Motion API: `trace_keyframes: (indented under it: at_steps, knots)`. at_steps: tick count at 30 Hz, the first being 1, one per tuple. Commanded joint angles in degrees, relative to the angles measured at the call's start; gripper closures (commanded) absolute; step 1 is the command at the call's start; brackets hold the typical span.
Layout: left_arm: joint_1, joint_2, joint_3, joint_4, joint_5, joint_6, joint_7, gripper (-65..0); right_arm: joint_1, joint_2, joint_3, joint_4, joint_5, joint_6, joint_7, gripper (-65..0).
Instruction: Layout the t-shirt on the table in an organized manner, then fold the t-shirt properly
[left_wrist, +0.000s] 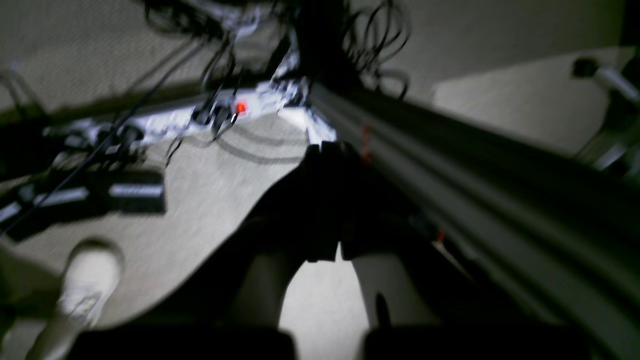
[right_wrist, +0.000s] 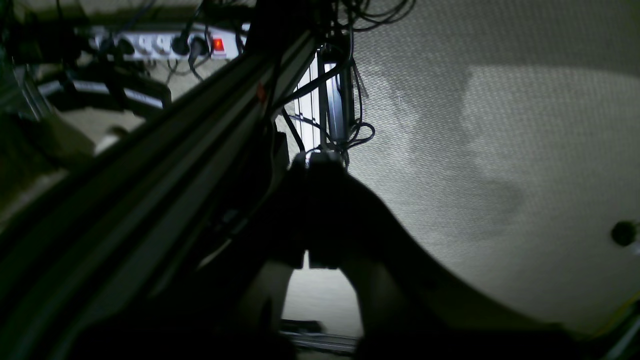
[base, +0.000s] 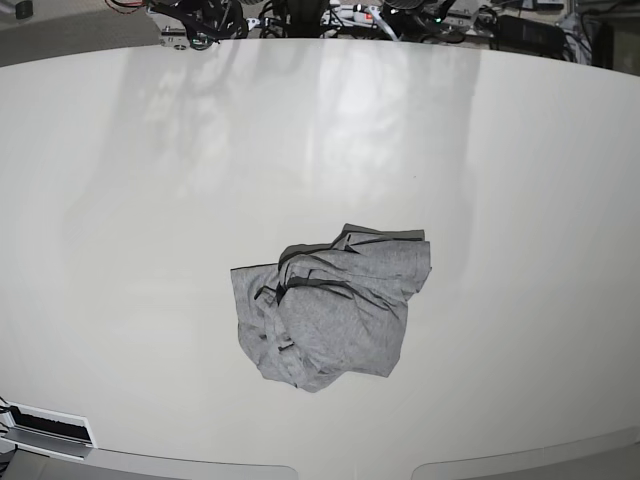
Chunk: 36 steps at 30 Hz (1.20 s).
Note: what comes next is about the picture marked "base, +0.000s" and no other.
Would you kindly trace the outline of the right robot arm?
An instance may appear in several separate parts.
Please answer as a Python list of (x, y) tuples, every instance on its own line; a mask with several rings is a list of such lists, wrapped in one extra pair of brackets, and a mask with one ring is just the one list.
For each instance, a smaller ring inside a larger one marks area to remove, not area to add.
[(160, 45), (179, 51), (203, 51), (249, 33), (239, 1), (146, 1), (145, 9), (159, 30)]

